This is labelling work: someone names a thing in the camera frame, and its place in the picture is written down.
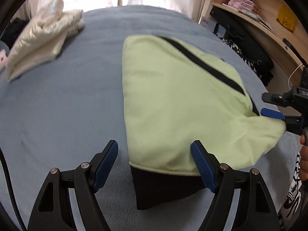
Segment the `person's right hand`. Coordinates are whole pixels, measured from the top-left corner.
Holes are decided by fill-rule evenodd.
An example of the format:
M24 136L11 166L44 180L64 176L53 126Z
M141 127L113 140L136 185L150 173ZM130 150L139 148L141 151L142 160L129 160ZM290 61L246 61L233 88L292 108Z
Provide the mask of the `person's right hand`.
M302 135L300 137L300 143L303 145L300 151L300 170L299 170L299 177L300 179L305 182L308 179L308 146L305 145L305 136Z

